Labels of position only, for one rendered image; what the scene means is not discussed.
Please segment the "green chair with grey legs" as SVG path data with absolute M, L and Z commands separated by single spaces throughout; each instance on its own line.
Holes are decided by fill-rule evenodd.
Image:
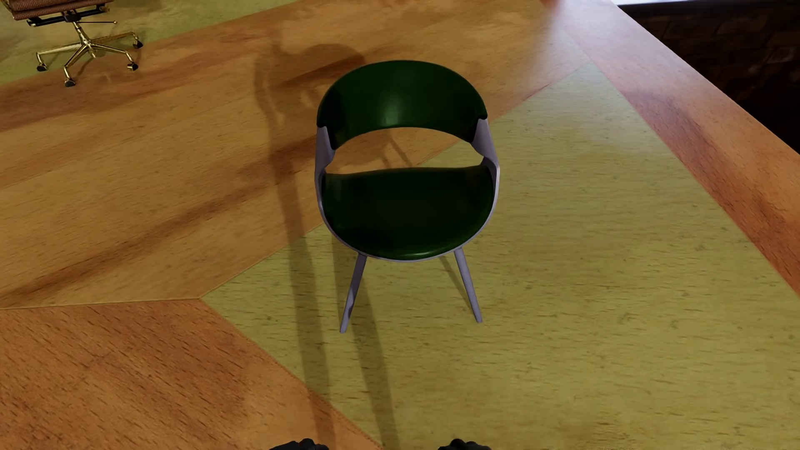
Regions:
M 455 255 L 476 322 L 483 322 L 464 246 L 485 228 L 499 190 L 499 161 L 478 90 L 450 68 L 417 60 L 370 63 L 346 73 L 317 108 L 315 191 L 330 233 L 356 251 L 340 333 L 366 261 L 416 262 Z M 344 143 L 379 130 L 443 132 L 482 157 L 469 167 L 404 167 L 328 173 Z

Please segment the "brown office chair gold base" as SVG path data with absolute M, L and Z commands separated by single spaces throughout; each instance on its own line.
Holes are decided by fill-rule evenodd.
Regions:
M 128 50 L 107 45 L 107 43 L 130 37 L 133 40 L 132 47 L 140 49 L 143 47 L 143 43 L 135 32 L 92 38 L 85 33 L 82 27 L 87 17 L 108 12 L 107 5 L 112 2 L 114 0 L 0 0 L 0 4 L 11 13 L 15 21 L 25 21 L 28 26 L 42 27 L 62 22 L 74 26 L 78 42 L 41 50 L 35 54 L 38 62 L 36 70 L 38 72 L 46 72 L 48 64 L 44 62 L 44 56 L 73 53 L 62 68 L 65 87 L 74 87 L 76 85 L 74 78 L 70 74 L 70 68 L 85 55 L 89 55 L 91 58 L 96 58 L 98 52 L 125 55 L 128 61 L 126 68 L 132 72 L 138 70 L 139 66 Z

